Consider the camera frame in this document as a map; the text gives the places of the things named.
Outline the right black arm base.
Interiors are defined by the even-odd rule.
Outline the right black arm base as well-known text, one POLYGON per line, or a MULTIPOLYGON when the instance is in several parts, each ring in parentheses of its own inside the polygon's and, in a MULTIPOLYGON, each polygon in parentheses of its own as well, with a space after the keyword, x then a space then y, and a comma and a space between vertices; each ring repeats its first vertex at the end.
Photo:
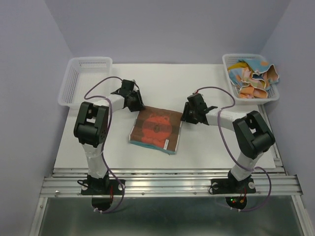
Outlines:
POLYGON ((214 178, 211 180, 209 193, 215 194, 253 194, 256 188, 252 176, 249 175, 244 180, 238 181, 231 173, 228 172, 227 178, 214 178))

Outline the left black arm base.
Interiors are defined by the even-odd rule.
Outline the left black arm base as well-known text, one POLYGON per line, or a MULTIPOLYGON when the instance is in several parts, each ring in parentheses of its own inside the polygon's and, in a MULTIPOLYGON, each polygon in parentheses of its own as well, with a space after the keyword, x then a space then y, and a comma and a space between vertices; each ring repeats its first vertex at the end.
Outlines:
POLYGON ((86 179, 79 179, 77 183, 81 186, 81 195, 101 196, 101 195, 122 195, 123 190, 116 179, 110 179, 106 174, 104 178, 94 178, 87 175, 86 179))

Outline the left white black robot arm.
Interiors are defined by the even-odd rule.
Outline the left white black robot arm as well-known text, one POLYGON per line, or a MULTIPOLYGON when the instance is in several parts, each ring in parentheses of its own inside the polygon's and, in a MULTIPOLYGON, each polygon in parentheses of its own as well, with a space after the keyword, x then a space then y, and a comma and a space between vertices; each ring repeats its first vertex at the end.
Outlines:
POLYGON ((104 144, 112 123, 113 113, 124 108, 131 112, 145 109, 140 89, 134 80, 125 80, 117 76, 107 77, 84 95, 74 126, 74 137, 82 145, 88 163, 87 179, 93 181, 93 189, 103 194, 109 190, 109 181, 106 179, 111 172, 106 164, 103 152, 104 144), (121 81, 121 87, 110 93, 109 96, 89 94, 101 83, 109 79, 121 81))

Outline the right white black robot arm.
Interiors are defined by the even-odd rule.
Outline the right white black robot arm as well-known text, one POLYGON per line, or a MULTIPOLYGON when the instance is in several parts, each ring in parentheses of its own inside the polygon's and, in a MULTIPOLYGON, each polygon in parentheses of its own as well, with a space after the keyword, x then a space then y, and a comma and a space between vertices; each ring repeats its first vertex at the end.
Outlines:
POLYGON ((259 158, 275 143, 274 134, 260 112, 230 112, 228 109, 234 107, 235 102, 222 108, 209 107, 199 93, 190 95, 187 100, 181 121, 218 127, 223 144, 235 163, 230 170, 232 177, 226 180, 226 186, 232 192, 239 191, 244 187, 244 180, 254 171, 259 158), (235 158, 228 148, 223 128, 235 133, 240 149, 238 158, 235 158))

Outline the blue yellow tiger towel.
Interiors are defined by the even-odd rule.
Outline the blue yellow tiger towel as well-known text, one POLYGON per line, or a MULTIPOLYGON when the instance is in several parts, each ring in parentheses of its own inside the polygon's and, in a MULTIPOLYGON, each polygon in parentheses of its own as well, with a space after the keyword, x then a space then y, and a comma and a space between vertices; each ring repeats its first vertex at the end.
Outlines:
POLYGON ((232 69, 237 69, 237 68, 249 68, 249 66, 246 62, 240 61, 228 67, 227 70, 230 71, 232 69))

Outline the brown orange towel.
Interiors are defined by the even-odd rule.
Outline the brown orange towel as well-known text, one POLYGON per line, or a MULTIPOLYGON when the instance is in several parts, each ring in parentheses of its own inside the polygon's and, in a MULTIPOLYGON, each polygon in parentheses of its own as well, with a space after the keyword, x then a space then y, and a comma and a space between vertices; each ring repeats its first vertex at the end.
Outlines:
POLYGON ((131 133, 131 144, 160 150, 169 155, 177 152, 182 113, 146 106, 138 113, 131 133))

